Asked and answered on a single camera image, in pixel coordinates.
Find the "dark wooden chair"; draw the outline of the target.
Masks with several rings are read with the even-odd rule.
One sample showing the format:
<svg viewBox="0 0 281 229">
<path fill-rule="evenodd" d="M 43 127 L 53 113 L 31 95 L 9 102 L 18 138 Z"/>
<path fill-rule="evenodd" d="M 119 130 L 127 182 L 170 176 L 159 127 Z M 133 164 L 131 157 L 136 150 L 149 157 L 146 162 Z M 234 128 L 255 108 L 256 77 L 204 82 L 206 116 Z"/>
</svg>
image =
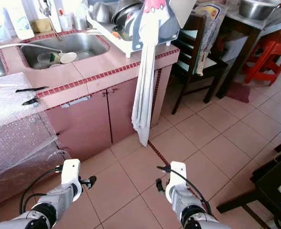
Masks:
<svg viewBox="0 0 281 229">
<path fill-rule="evenodd" d="M 178 62 L 173 64 L 171 75 L 175 76 L 182 83 L 182 89 L 173 106 L 173 115 L 176 114 L 182 98 L 187 94 L 193 94 L 207 89 L 208 92 L 206 92 L 203 101 L 205 104 L 209 103 L 227 67 L 227 64 L 219 59 L 213 61 L 213 55 L 211 54 L 208 55 L 207 66 L 200 66 L 200 43 L 202 39 L 207 37 L 204 35 L 205 25 L 205 15 L 191 13 L 184 27 L 179 30 L 178 39 L 173 42 L 173 45 L 177 46 L 181 53 L 178 56 Z M 187 90 L 189 83 L 208 78 L 213 78 L 209 86 Z"/>
</svg>

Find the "white labelled bottle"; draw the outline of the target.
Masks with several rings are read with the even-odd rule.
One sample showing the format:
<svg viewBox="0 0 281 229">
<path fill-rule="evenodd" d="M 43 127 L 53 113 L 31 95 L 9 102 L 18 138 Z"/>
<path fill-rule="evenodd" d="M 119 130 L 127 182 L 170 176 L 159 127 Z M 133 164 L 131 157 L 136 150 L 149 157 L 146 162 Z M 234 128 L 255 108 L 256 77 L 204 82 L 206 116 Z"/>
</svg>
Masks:
<svg viewBox="0 0 281 229">
<path fill-rule="evenodd" d="M 4 0 L 7 13 L 14 28 L 17 37 L 21 40 L 27 40 L 35 37 L 31 24 L 25 13 L 22 0 Z"/>
</svg>

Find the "narrow pink cabinet door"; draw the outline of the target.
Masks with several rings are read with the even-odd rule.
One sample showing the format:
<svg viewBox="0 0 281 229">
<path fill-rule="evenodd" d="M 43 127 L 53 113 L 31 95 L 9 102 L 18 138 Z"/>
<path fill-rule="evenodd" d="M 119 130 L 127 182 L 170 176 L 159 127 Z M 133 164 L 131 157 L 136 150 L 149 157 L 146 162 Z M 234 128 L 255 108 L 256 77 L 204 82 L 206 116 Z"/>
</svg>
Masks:
<svg viewBox="0 0 281 229">
<path fill-rule="evenodd" d="M 133 78 L 107 89 L 112 142 L 118 143 L 135 133 L 131 122 L 138 79 Z"/>
</svg>

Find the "blue grey plastic tray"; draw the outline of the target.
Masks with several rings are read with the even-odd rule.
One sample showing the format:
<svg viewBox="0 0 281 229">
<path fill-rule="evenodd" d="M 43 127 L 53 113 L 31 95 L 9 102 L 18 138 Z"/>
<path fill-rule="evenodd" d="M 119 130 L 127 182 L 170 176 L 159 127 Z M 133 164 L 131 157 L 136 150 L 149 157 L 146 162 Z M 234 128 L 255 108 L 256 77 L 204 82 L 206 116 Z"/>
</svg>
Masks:
<svg viewBox="0 0 281 229">
<path fill-rule="evenodd" d="M 158 43 L 173 40 L 181 26 L 170 5 L 170 0 L 143 0 L 139 15 L 134 20 L 134 39 L 154 36 Z"/>
</svg>

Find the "large steel mixing bowl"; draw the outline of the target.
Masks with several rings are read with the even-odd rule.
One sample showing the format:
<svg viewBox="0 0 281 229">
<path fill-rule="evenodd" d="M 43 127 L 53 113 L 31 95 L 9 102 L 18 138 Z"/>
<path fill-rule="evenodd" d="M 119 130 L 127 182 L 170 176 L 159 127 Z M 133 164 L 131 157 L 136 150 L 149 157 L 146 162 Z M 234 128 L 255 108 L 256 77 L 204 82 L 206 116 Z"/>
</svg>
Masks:
<svg viewBox="0 0 281 229">
<path fill-rule="evenodd" d="M 269 17 L 281 4 L 281 0 L 240 0 L 238 13 L 252 20 Z"/>
</svg>

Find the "white hanging towel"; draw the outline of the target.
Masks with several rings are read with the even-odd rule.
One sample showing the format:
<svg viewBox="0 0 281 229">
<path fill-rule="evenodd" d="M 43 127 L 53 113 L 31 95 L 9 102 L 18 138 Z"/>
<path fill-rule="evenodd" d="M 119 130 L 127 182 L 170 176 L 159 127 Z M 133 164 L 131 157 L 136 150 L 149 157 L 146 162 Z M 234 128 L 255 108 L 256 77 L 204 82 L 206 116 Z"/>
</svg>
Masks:
<svg viewBox="0 0 281 229">
<path fill-rule="evenodd" d="M 154 99 L 154 59 L 158 44 L 160 20 L 143 16 L 140 21 L 139 38 L 143 43 L 139 65 L 138 85 L 132 106 L 132 127 L 138 133 L 142 146 L 149 143 L 152 104 Z"/>
</svg>

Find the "small steel pot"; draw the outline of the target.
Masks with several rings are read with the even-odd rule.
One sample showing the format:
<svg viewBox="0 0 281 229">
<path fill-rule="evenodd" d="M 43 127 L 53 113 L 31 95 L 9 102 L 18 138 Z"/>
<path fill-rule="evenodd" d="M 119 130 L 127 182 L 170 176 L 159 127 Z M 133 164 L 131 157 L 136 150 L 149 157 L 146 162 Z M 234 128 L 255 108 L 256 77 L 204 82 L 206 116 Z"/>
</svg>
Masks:
<svg viewBox="0 0 281 229">
<path fill-rule="evenodd" d="M 93 20 L 100 23 L 111 23 L 112 13 L 110 5 L 105 2 L 95 2 L 90 6 L 90 15 Z"/>
</svg>

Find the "chrome sink faucet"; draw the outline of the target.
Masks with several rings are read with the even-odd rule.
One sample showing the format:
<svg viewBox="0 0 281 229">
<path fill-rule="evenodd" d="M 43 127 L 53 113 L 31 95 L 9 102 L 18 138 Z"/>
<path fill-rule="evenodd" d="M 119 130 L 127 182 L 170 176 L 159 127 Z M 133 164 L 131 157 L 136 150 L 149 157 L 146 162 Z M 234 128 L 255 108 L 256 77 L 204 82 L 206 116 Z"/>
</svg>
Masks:
<svg viewBox="0 0 281 229">
<path fill-rule="evenodd" d="M 58 19 L 57 14 L 57 7 L 55 5 L 55 0 L 38 0 L 40 3 L 40 11 L 42 14 L 45 15 L 45 17 L 50 19 L 51 27 L 54 31 L 54 34 L 58 41 L 62 42 L 63 39 L 60 36 L 60 33 L 62 32 L 62 28 L 60 25 L 60 21 Z"/>
</svg>

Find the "wide pink cabinet door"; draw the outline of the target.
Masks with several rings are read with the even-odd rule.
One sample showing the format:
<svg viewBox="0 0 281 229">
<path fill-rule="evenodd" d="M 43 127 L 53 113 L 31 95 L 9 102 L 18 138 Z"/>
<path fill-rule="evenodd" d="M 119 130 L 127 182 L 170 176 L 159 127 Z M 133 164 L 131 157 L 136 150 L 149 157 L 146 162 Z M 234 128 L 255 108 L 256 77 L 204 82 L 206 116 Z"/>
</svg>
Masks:
<svg viewBox="0 0 281 229">
<path fill-rule="evenodd" d="M 71 107 L 58 105 L 46 111 L 59 147 L 72 159 L 85 161 L 112 146 L 108 101 L 103 92 L 91 94 L 89 100 Z"/>
</svg>

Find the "small white bowl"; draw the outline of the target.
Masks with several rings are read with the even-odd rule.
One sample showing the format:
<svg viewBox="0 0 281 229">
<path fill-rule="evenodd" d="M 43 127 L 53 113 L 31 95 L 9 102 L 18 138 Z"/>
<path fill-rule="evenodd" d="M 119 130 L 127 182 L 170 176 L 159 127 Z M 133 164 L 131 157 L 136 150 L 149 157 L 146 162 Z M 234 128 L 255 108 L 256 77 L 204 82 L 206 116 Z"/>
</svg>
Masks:
<svg viewBox="0 0 281 229">
<path fill-rule="evenodd" d="M 67 64 L 75 61 L 78 57 L 76 52 L 62 52 L 59 53 L 59 61 L 61 64 Z"/>
</svg>

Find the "patterned plastic bag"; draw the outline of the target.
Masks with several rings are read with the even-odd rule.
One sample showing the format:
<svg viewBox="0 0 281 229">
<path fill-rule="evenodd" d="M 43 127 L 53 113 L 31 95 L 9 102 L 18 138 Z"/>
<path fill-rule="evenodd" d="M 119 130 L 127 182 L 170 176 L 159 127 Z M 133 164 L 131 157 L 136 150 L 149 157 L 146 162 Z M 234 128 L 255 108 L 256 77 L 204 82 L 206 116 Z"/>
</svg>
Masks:
<svg viewBox="0 0 281 229">
<path fill-rule="evenodd" d="M 211 47 L 217 38 L 227 9 L 227 5 L 220 4 L 216 1 L 200 3 L 194 9 L 194 12 L 205 20 L 203 37 L 200 42 L 199 57 L 197 58 L 198 62 L 195 67 L 195 72 L 198 75 L 203 75 L 203 69 L 208 67 L 206 61 L 210 54 Z"/>
</svg>

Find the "grey cutting board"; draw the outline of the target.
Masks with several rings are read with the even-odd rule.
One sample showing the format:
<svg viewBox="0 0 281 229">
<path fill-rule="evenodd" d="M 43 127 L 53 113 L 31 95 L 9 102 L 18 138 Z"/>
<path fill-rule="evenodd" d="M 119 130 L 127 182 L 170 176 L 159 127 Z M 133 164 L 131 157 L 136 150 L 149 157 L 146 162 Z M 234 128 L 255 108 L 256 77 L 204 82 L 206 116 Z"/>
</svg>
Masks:
<svg viewBox="0 0 281 229">
<path fill-rule="evenodd" d="M 184 25 L 191 14 L 196 0 L 169 0 L 171 10 L 177 18 L 177 22 L 180 28 L 184 28 Z"/>
</svg>

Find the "white dish rack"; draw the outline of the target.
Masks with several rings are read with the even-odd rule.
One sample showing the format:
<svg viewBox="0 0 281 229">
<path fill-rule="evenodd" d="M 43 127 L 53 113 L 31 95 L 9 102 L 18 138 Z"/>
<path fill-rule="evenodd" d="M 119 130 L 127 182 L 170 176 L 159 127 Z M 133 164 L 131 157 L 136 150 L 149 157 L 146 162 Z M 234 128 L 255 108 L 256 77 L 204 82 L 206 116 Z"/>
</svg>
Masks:
<svg viewBox="0 0 281 229">
<path fill-rule="evenodd" d="M 125 24 L 122 32 L 123 35 L 119 35 L 119 37 L 113 35 L 113 29 L 116 27 L 115 24 L 109 24 L 109 23 L 102 23 L 102 22 L 97 22 L 93 20 L 93 18 L 90 15 L 90 10 L 86 13 L 86 20 L 92 25 L 92 28 L 96 29 L 101 35 L 106 37 L 110 43 L 114 44 L 119 50 L 125 53 L 127 58 L 131 57 L 131 54 L 134 52 L 138 52 L 143 49 L 143 43 L 142 41 L 140 42 L 139 40 L 134 39 L 134 20 L 136 17 L 139 15 L 139 12 L 135 12 L 132 15 L 132 20 L 127 22 Z M 158 44 L 171 44 L 173 40 L 167 40 L 166 42 L 163 43 L 158 43 Z"/>
</svg>

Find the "steel cup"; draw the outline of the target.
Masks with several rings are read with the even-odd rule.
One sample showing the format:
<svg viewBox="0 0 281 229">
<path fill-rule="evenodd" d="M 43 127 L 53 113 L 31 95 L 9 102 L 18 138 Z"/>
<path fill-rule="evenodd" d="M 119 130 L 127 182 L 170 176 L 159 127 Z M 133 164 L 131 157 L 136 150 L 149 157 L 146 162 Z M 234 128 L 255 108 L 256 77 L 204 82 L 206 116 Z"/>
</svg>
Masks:
<svg viewBox="0 0 281 229">
<path fill-rule="evenodd" d="M 86 20 L 86 15 L 73 15 L 73 24 L 74 29 L 77 31 L 86 31 L 88 30 L 88 22 Z"/>
</svg>

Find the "dark wooden furniture piece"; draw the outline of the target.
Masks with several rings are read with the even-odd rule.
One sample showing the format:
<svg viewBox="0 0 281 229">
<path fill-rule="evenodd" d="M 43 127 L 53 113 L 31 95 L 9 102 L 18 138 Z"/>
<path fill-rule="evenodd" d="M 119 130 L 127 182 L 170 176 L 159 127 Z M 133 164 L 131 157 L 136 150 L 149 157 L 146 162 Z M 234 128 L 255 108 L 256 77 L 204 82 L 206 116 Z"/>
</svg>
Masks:
<svg viewBox="0 0 281 229">
<path fill-rule="evenodd" d="M 232 198 L 217 206 L 220 213 L 235 208 L 243 208 L 263 229 L 270 229 L 252 209 L 248 203 L 259 201 L 274 216 L 274 222 L 278 229 L 281 229 L 281 143 L 274 149 L 279 154 L 260 168 L 252 172 L 250 181 L 254 188 Z"/>
</svg>

